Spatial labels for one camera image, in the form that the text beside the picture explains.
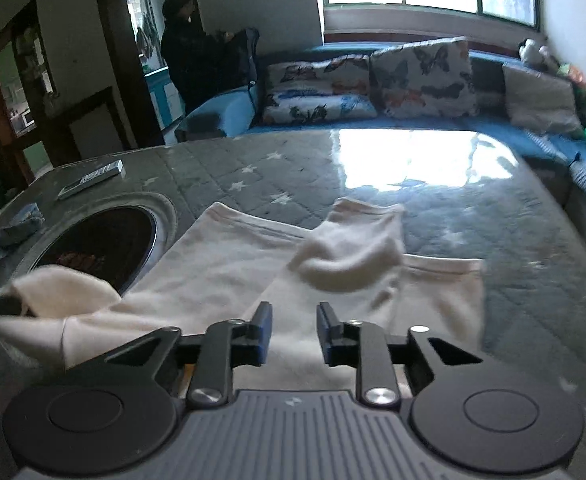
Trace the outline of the dark wooden door frame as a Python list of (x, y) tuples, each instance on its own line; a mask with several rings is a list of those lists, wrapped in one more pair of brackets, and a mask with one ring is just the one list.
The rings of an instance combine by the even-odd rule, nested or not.
[(159, 43), (165, 0), (96, 0), (116, 88), (137, 148), (165, 143), (183, 116)]

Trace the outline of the butterfly pillow flat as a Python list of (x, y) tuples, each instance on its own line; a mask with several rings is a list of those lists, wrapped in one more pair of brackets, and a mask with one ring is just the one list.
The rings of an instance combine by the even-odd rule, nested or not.
[(377, 116), (377, 109), (366, 96), (287, 91), (267, 96), (261, 122), (265, 125), (314, 125)]
[(368, 55), (342, 55), (321, 62), (283, 62), (267, 68), (266, 88), (272, 93), (299, 91), (312, 96), (340, 96), (370, 90)]

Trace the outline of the butterfly pillow lower flat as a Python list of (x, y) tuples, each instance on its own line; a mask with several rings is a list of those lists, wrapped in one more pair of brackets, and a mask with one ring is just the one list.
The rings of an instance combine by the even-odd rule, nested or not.
[(366, 96), (287, 91), (267, 96), (261, 122), (265, 125), (314, 125), (377, 116), (377, 109)]

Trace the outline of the white sweater garment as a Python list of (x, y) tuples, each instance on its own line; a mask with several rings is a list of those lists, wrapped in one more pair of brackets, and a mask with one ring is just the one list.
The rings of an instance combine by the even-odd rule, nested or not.
[(479, 259), (410, 255), (402, 206), (342, 198), (317, 228), (209, 206), (125, 294), (88, 274), (44, 266), (2, 290), (22, 305), (0, 337), (26, 356), (73, 367), (165, 326), (201, 334), (273, 309), (267, 362), (235, 378), (249, 389), (349, 389), (354, 375), (323, 362), (316, 308), (403, 335), (424, 325), (475, 347), (484, 328)]

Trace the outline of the butterfly pillow upper flat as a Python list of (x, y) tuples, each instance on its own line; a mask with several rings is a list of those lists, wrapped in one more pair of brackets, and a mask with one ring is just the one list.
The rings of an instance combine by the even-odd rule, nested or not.
[(321, 62), (283, 62), (267, 68), (266, 88), (272, 93), (299, 91), (312, 96), (340, 96), (370, 90), (368, 55), (342, 55)]

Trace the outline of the butterfly pillow upright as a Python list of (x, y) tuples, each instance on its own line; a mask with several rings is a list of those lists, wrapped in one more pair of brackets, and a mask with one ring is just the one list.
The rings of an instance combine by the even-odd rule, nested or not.
[(378, 50), (369, 61), (372, 97), (386, 116), (456, 118), (479, 113), (464, 37)]

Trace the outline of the dark blue cloth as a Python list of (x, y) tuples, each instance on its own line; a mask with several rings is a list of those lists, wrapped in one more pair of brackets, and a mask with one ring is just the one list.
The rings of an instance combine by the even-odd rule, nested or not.
[(44, 217), (38, 204), (26, 205), (6, 226), (0, 228), (0, 250), (7, 252), (22, 244), (28, 237), (39, 231), (43, 223)]

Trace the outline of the grey plain cushion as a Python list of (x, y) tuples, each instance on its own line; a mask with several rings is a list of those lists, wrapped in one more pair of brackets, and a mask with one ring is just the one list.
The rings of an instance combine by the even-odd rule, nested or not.
[(582, 124), (569, 81), (514, 64), (502, 65), (512, 125), (537, 133), (578, 133)]

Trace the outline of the blue sofa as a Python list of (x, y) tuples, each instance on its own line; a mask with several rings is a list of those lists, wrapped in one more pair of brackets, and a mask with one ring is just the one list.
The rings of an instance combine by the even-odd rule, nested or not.
[(586, 196), (586, 104), (566, 77), (448, 38), (326, 44), (264, 56), (255, 84), (223, 91), (177, 127), (180, 142), (287, 128), (470, 130), (506, 144), (563, 198)]

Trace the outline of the person in dark clothes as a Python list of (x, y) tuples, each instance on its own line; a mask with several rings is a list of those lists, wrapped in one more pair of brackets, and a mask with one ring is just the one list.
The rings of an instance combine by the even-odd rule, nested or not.
[(259, 31), (208, 34), (195, 23), (194, 0), (165, 0), (161, 53), (186, 111), (225, 91), (257, 81)]

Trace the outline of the silver remote control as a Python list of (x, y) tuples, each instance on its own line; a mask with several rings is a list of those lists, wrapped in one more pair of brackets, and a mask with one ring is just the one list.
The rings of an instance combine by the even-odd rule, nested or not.
[(118, 177), (123, 172), (124, 164), (122, 163), (122, 159), (115, 160), (115, 162), (110, 162), (105, 166), (89, 172), (89, 174), (85, 174), (84, 177), (81, 177), (79, 180), (65, 185), (64, 188), (58, 192), (56, 199), (67, 200), (69, 197), (84, 192), (84, 190), (87, 190), (87, 188), (92, 188), (92, 186), (95, 186), (110, 178)]

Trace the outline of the white plush toy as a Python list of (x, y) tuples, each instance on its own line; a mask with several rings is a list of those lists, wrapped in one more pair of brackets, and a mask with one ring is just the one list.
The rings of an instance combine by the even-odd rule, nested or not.
[(546, 44), (539, 44), (531, 38), (526, 38), (519, 44), (518, 52), (521, 62), (540, 72), (555, 73), (560, 66), (559, 61)]

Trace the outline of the grey star quilted table cover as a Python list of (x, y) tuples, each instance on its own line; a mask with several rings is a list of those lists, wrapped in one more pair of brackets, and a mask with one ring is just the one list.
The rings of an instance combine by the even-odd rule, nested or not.
[[(110, 205), (148, 206), (169, 247), (216, 202), (306, 229), (339, 197), (402, 204), (408, 252), (484, 261), (484, 350), (573, 394), (586, 422), (586, 245), (544, 178), (489, 136), (275, 132), (147, 148), (122, 162), (122, 177), (65, 202), (58, 191), (105, 157), (55, 169), (14, 198), (0, 223), (30, 203), (46, 222), (0, 260), (0, 283), (27, 270), (64, 224)], [(586, 424), (571, 471), (586, 479)]]

